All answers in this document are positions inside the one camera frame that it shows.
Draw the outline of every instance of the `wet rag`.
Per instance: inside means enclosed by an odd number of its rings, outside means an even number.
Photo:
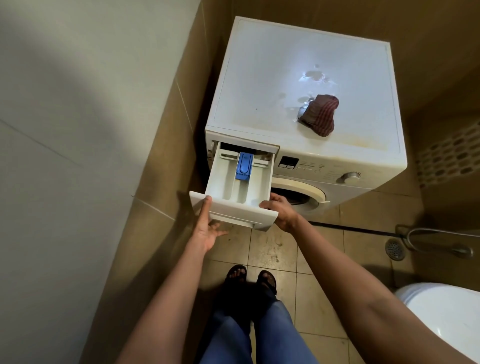
[[[338,98],[332,95],[317,95],[310,102],[299,121],[320,136],[328,136],[334,129],[333,114],[338,107]]]

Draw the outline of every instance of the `decorative tile border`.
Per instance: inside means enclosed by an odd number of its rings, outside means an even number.
[[[417,153],[420,188],[480,170],[480,121]]]

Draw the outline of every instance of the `metal drain cover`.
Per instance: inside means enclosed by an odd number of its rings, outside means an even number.
[[[405,258],[403,244],[396,239],[390,239],[385,243],[385,252],[392,260],[399,261]]]

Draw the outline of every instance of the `detergent drawer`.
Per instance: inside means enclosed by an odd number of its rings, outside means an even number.
[[[258,207],[270,197],[275,154],[253,155],[222,148],[218,142],[205,194],[190,191],[193,209],[198,215],[202,200],[212,197],[210,218],[258,230],[267,230],[278,213]]]

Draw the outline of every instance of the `toilet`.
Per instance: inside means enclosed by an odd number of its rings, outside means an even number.
[[[430,330],[480,363],[480,292],[441,283],[416,283],[395,295]]]

